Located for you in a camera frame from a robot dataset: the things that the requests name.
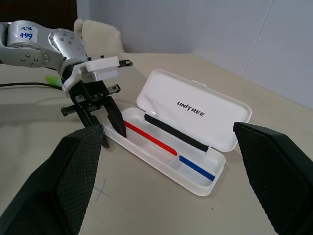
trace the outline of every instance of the black mesh surface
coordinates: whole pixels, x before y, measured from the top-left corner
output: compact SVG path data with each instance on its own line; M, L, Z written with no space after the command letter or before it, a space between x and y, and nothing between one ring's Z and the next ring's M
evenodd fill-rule
M57 198L75 235L80 231L93 190L101 149L98 138L102 136L99 128L81 140L56 186Z
M270 138L240 126L235 133L249 182L275 231L294 234L288 230L312 200L311 186Z

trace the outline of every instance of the handwritten label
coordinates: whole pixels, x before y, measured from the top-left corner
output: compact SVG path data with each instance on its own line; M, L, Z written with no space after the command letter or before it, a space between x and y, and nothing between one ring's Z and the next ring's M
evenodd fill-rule
M36 43L38 35L38 28L29 25L19 25L16 37L21 41L31 41Z

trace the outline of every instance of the beige tabletop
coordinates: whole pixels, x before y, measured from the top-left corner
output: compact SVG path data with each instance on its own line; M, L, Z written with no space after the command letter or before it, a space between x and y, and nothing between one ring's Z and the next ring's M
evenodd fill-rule
M288 135L313 158L313 111L215 66L194 54L122 54L134 68L116 79L121 110L136 106L146 77L164 69L248 104L250 123ZM0 65L1 83L41 81L48 69ZM75 114L60 109L71 101L50 88L3 88L0 92L0 213L27 177L65 135L82 128ZM100 120L105 109L97 111ZM274 235L246 175L238 146L225 153L225 169L212 193L198 197L110 141L101 150L95 187L81 235Z

